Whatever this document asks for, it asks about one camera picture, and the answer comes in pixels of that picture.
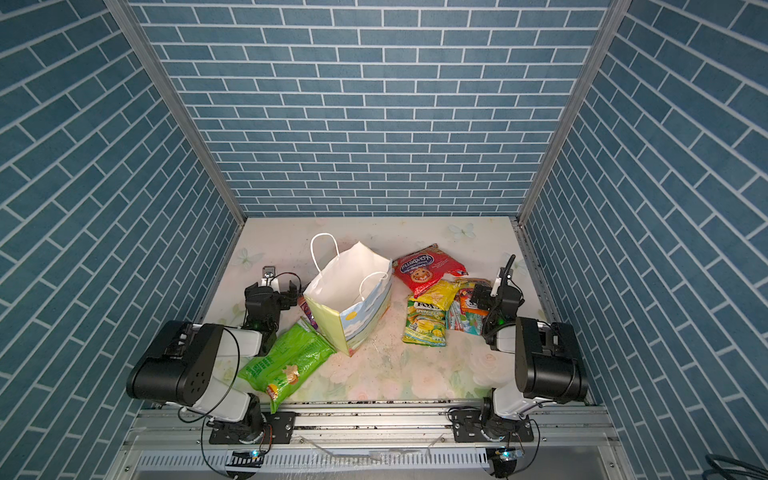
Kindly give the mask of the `orange yellow snack packet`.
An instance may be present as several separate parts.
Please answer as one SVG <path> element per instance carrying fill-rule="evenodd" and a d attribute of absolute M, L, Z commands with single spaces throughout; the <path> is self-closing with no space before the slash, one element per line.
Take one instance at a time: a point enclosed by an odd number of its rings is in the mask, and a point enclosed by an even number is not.
<path fill-rule="evenodd" d="M 460 318 L 466 321 L 482 320 L 488 314 L 488 310 L 481 307 L 478 301 L 473 299 L 473 295 L 477 286 L 490 287 L 491 283 L 485 279 L 466 278 L 460 280 L 458 285 L 456 299 L 459 304 Z"/>

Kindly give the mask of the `white green paper bag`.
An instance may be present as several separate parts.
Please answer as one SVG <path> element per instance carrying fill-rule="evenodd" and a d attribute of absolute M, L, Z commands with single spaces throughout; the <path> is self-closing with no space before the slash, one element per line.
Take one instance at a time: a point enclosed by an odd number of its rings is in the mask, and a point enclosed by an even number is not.
<path fill-rule="evenodd" d="M 392 261 L 361 242 L 335 254 L 304 290 L 321 335 L 338 352 L 353 356 L 391 304 Z"/>

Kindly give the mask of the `purple Fox's candy bag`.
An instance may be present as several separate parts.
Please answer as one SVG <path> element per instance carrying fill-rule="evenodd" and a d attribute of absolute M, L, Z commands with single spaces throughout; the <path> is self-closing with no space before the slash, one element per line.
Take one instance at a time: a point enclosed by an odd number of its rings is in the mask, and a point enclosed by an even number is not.
<path fill-rule="evenodd" d="M 318 330 L 319 329 L 318 324 L 314 320 L 314 317 L 313 317 L 312 311 L 311 311 L 311 309 L 309 307 L 309 304 L 307 303 L 306 299 L 303 296 L 300 296 L 298 298 L 297 305 L 301 309 L 301 311 L 303 313 L 303 316 L 306 319 L 306 321 L 312 326 L 313 329 Z"/>

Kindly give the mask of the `red snack packet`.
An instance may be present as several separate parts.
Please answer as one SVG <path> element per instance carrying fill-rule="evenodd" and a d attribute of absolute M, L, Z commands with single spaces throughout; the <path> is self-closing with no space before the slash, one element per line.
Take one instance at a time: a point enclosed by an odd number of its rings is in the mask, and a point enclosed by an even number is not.
<path fill-rule="evenodd" d="M 445 275 L 463 277 L 466 267 L 444 252 L 436 243 L 401 256 L 392 262 L 393 272 L 418 298 Z"/>

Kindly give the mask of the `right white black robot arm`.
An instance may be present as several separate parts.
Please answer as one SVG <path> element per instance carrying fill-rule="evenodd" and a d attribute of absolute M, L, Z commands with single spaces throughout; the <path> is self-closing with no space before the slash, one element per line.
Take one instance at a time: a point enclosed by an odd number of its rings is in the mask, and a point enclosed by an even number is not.
<path fill-rule="evenodd" d="M 483 399 L 479 427 L 487 438 L 514 434 L 527 441 L 533 409 L 586 399 L 588 376 L 572 325 L 520 316 L 524 296 L 513 283 L 478 285 L 471 302 L 487 313 L 481 329 L 486 344 L 514 355 L 514 382 Z"/>

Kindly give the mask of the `green yellow lemon candy bag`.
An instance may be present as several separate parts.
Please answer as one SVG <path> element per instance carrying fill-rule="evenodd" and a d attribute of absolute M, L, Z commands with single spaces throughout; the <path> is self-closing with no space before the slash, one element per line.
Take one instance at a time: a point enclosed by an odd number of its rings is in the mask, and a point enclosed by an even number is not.
<path fill-rule="evenodd" d="M 445 347 L 446 312 L 435 305 L 409 299 L 402 341 L 428 347 Z"/>

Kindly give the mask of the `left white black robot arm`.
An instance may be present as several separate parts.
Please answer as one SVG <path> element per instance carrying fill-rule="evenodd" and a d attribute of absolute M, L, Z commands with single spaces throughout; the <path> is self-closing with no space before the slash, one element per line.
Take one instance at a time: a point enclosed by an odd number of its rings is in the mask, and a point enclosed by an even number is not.
<path fill-rule="evenodd" d="M 191 411 L 187 421 L 205 421 L 212 445 L 288 444 L 293 414 L 263 412 L 255 395 L 214 378 L 213 371 L 224 357 L 264 359 L 276 342 L 281 312 L 298 303 L 299 293 L 292 282 L 281 291 L 265 278 L 245 289 L 246 313 L 239 327 L 167 322 L 128 375 L 127 395 Z"/>

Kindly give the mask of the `bright green snack packet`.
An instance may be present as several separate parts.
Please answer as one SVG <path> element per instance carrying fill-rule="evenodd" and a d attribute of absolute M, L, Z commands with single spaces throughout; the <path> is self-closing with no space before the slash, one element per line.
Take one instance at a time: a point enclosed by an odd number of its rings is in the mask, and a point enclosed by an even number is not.
<path fill-rule="evenodd" d="M 280 335 L 269 353 L 253 358 L 238 372 L 254 390 L 269 397 L 270 411 L 280 405 L 336 350 L 304 318 Z"/>

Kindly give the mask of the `teal Fox's candy bag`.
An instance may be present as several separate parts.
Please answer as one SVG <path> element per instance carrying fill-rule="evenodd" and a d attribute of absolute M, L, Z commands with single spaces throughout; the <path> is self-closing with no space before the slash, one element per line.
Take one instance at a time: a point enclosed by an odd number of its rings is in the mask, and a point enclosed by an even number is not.
<path fill-rule="evenodd" d="M 481 335 L 483 321 L 487 314 L 486 310 L 466 306 L 463 298 L 456 297 L 447 312 L 447 327 L 459 332 Z"/>

